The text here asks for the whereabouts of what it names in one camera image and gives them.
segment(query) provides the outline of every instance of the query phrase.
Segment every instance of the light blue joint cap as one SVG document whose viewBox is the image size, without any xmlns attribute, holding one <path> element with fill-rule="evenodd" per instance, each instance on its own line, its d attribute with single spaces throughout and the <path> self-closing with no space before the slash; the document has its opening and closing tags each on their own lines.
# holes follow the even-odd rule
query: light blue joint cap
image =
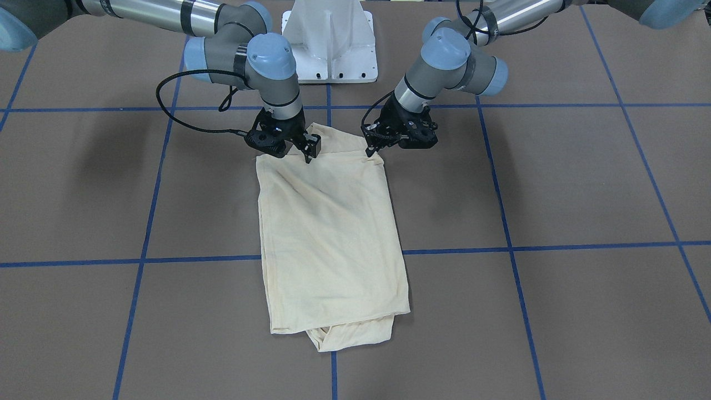
<svg viewBox="0 0 711 400">
<path fill-rule="evenodd" d="M 247 60 L 261 76 L 284 80 L 296 73 L 296 60 L 287 38 L 269 32 L 256 35 L 247 44 Z"/>
<path fill-rule="evenodd" d="M 496 59 L 496 68 L 494 69 L 493 77 L 491 77 L 491 82 L 489 82 L 486 89 L 479 93 L 480 96 L 497 95 L 503 87 L 506 86 L 506 81 L 508 80 L 508 65 L 499 57 L 494 58 Z"/>
<path fill-rule="evenodd" d="M 429 39 L 429 37 L 434 33 L 434 30 L 437 29 L 437 26 L 444 21 L 449 21 L 449 19 L 446 19 L 443 16 L 436 16 L 430 20 L 430 22 L 424 26 L 424 30 L 422 31 L 422 42 L 426 43 L 427 39 Z"/>
<path fill-rule="evenodd" d="M 183 54 L 186 70 L 206 70 L 208 62 L 205 59 L 205 38 L 191 38 L 185 44 L 185 52 Z M 197 80 L 204 80 L 212 83 L 210 76 L 206 73 L 191 75 Z"/>
<path fill-rule="evenodd" d="M 667 29 L 685 20 L 706 0 L 656 0 L 639 18 L 639 23 L 652 29 Z"/>
<path fill-rule="evenodd" d="M 425 63 L 438 70 L 456 70 L 471 54 L 469 42 L 452 28 L 437 29 L 419 52 Z"/>
<path fill-rule="evenodd" d="M 269 13 L 269 10 L 267 10 L 266 7 L 264 7 L 260 3 L 257 3 L 256 1 L 248 1 L 244 3 L 243 6 L 250 6 L 253 9 L 257 10 L 257 12 L 260 13 L 260 16 L 262 16 L 262 19 L 264 20 L 264 24 L 267 27 L 267 32 L 272 31 L 272 15 Z"/>
<path fill-rule="evenodd" d="M 22 51 L 37 44 L 37 36 L 9 11 L 0 7 L 0 50 Z"/>
</svg>

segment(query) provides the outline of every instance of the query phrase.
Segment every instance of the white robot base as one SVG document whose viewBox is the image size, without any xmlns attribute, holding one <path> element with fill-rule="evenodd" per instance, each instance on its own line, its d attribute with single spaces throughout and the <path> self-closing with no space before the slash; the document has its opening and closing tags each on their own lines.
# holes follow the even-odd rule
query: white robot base
<svg viewBox="0 0 711 400">
<path fill-rule="evenodd" d="M 299 83 L 369 83 L 378 79 L 373 15 L 358 0 L 296 0 L 282 15 Z"/>
</svg>

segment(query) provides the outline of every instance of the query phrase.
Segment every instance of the gray floor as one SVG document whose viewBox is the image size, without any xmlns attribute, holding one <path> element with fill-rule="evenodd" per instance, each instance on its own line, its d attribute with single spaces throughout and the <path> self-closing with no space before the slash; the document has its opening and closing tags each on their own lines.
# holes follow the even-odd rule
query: gray floor
<svg viewBox="0 0 711 400">
<path fill-rule="evenodd" d="M 365 8 L 380 79 L 304 87 L 309 121 L 357 132 L 455 15 Z M 269 334 L 256 151 L 156 108 L 183 43 L 82 17 L 0 54 L 0 399 L 711 398 L 702 13 L 652 31 L 571 8 L 489 46 L 500 95 L 443 93 L 436 147 L 382 152 L 412 313 L 333 354 Z M 248 127 L 257 94 L 205 108 L 224 94 L 182 80 L 177 113 Z"/>
</svg>

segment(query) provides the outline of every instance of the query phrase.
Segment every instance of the cream fabric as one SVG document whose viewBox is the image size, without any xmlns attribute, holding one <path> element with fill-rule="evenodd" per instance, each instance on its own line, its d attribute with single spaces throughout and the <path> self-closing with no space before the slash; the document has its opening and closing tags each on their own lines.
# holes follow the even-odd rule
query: cream fabric
<svg viewBox="0 0 711 400">
<path fill-rule="evenodd" d="M 410 312 L 383 159 L 323 125 L 310 164 L 292 147 L 257 157 L 262 272 L 271 332 L 306 332 L 320 352 L 390 339 Z"/>
</svg>

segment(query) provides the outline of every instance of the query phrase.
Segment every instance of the black cable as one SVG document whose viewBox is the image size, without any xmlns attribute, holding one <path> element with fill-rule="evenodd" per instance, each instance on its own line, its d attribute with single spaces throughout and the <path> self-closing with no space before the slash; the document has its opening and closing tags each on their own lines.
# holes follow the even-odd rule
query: black cable
<svg viewBox="0 0 711 400">
<path fill-rule="evenodd" d="M 238 88 L 230 85 L 230 92 L 227 94 L 225 99 L 220 103 L 220 106 L 218 107 L 219 112 L 225 112 L 229 110 L 230 107 L 232 107 L 232 96 L 234 96 L 238 90 Z"/>
<path fill-rule="evenodd" d="M 479 19 L 481 18 L 481 10 L 484 8 L 484 0 L 479 0 L 479 9 L 477 9 L 478 12 L 476 14 L 476 19 L 474 19 L 474 23 L 471 22 L 469 17 L 466 17 L 461 13 L 459 0 L 455 0 L 454 5 L 456 6 L 456 15 L 459 17 L 461 22 L 464 23 L 467 28 L 469 28 L 469 32 L 464 37 L 466 40 L 469 40 L 469 36 L 471 36 L 474 32 L 484 33 L 488 35 L 487 31 L 483 31 L 476 27 L 476 24 L 479 23 Z M 476 44 L 476 35 L 472 36 L 472 40 L 474 41 L 474 44 Z"/>
<path fill-rule="evenodd" d="M 500 33 L 499 36 L 518 35 L 519 33 L 524 33 L 524 32 L 531 31 L 531 30 L 536 29 L 537 27 L 539 27 L 540 24 L 544 23 L 545 20 L 547 20 L 547 19 L 548 19 L 548 16 L 544 16 L 543 19 L 540 20 L 540 21 L 538 21 L 538 23 L 535 24 L 534 26 L 529 26 L 528 28 L 526 28 L 526 29 L 521 29 L 520 31 L 508 32 L 508 33 Z"/>
<path fill-rule="evenodd" d="M 484 34 L 486 34 L 486 35 L 489 34 L 488 30 L 487 30 L 487 31 L 484 31 L 484 30 L 479 29 L 479 28 L 476 27 L 476 24 L 479 22 L 479 19 L 481 18 L 481 9 L 483 8 L 483 5 L 484 5 L 484 1 L 483 1 L 483 0 L 479 0 L 479 9 L 477 10 L 478 12 L 477 12 L 477 14 L 476 14 L 476 20 L 474 21 L 474 23 L 472 23 L 471 20 L 470 20 L 468 17 L 462 15 L 462 13 L 461 13 L 461 7 L 460 7 L 460 5 L 459 5 L 459 0 L 455 0 L 454 3 L 455 3 L 455 5 L 456 5 L 456 14 L 457 14 L 457 16 L 459 17 L 459 19 L 461 19 L 461 21 L 464 23 L 464 25 L 466 25 L 467 28 L 469 28 L 469 32 L 468 32 L 467 35 L 465 36 L 465 38 L 466 38 L 467 40 L 469 39 L 469 36 L 471 36 L 474 32 L 484 33 Z M 538 22 L 537 22 L 535 25 L 533 25 L 533 26 L 530 26 L 530 27 L 525 28 L 525 29 L 521 29 L 520 31 L 508 32 L 508 33 L 500 33 L 499 36 L 512 36 L 512 35 L 518 35 L 519 33 L 524 33 L 524 32 L 531 31 L 531 30 L 536 29 L 537 27 L 539 27 L 543 22 L 545 22 L 546 19 L 548 19 L 548 16 L 543 17 L 543 19 L 541 19 L 540 21 L 538 21 Z M 472 40 L 474 41 L 474 44 L 477 44 L 477 42 L 476 42 L 476 35 L 472 36 Z"/>
<path fill-rule="evenodd" d="M 390 92 L 387 93 L 387 95 L 382 96 L 380 98 L 380 100 L 374 102 L 373 105 L 371 105 L 370 108 L 368 108 L 368 111 L 365 112 L 363 119 L 360 120 L 360 124 L 365 125 L 365 119 L 368 118 L 368 115 L 370 114 L 370 112 L 373 111 L 373 109 L 375 109 L 380 103 L 383 102 L 383 100 L 385 100 L 388 96 L 392 95 L 394 92 L 395 92 L 394 90 L 391 90 Z"/>
<path fill-rule="evenodd" d="M 382 103 L 383 100 L 390 97 L 390 95 L 392 95 L 394 92 L 395 92 L 394 90 L 391 90 L 390 92 L 387 93 L 387 95 L 382 96 L 378 101 L 374 102 L 373 105 L 371 105 L 370 108 L 368 108 L 368 111 L 365 112 L 363 119 L 360 120 L 360 126 L 365 125 L 365 119 L 368 118 L 368 115 L 370 114 L 370 112 L 373 111 L 380 103 Z M 375 130 L 369 131 L 369 135 L 378 137 L 380 139 L 390 139 L 390 136 L 381 135 L 381 134 L 377 133 Z"/>
<path fill-rule="evenodd" d="M 206 132 L 206 133 L 234 133 L 235 135 L 245 136 L 245 135 L 246 135 L 247 133 L 249 133 L 249 132 L 246 132 L 246 131 L 243 131 L 243 130 L 229 129 L 229 128 L 228 128 L 228 129 L 219 129 L 219 130 L 216 130 L 216 129 L 204 129 L 204 128 L 196 127 L 195 125 L 190 125 L 190 124 L 188 124 L 187 122 L 183 122 L 183 121 L 179 120 L 176 116 L 172 115 L 172 114 L 168 111 L 168 109 L 166 108 L 166 106 L 163 104 L 163 100 L 161 99 L 161 89 L 163 88 L 163 86 L 165 86 L 168 82 L 170 82 L 170 81 L 172 81 L 172 80 L 175 80 L 175 79 L 178 79 L 178 78 L 181 78 L 181 77 L 183 77 L 183 76 L 197 75 L 197 74 L 201 74 L 201 73 L 216 73 L 216 74 L 220 74 L 220 75 L 230 75 L 230 76 L 236 76 L 237 78 L 241 78 L 242 81 L 245 80 L 245 77 L 244 77 L 244 76 L 242 76 L 242 75 L 240 75 L 240 74 L 238 74 L 238 73 L 234 73 L 234 72 L 232 72 L 232 71 L 226 71 L 226 70 L 211 70 L 211 69 L 205 69 L 205 70 L 190 70 L 190 71 L 183 71 L 183 72 L 179 72 L 179 73 L 170 75 L 169 77 L 163 79 L 163 80 L 158 84 L 158 86 L 156 87 L 156 99 L 158 100 L 158 105 L 161 106 L 161 110 L 163 110 L 163 112 L 165 112 L 166 115 L 168 115 L 168 117 L 169 117 L 171 120 L 177 122 L 177 123 L 180 124 L 180 125 L 183 125 L 184 127 L 188 127 L 188 128 L 190 128 L 190 129 L 192 129 L 192 130 L 196 130 L 196 131 L 199 131 L 199 132 Z M 225 110 L 227 110 L 227 109 L 232 105 L 232 96 L 233 96 L 236 92 L 237 92 L 237 90 L 233 90 L 233 89 L 232 89 L 232 86 L 230 86 L 230 94 L 228 94 L 228 96 L 223 100 L 223 103 L 222 103 L 222 104 L 220 105 L 220 107 L 218 108 L 220 111 L 225 111 Z"/>
</svg>

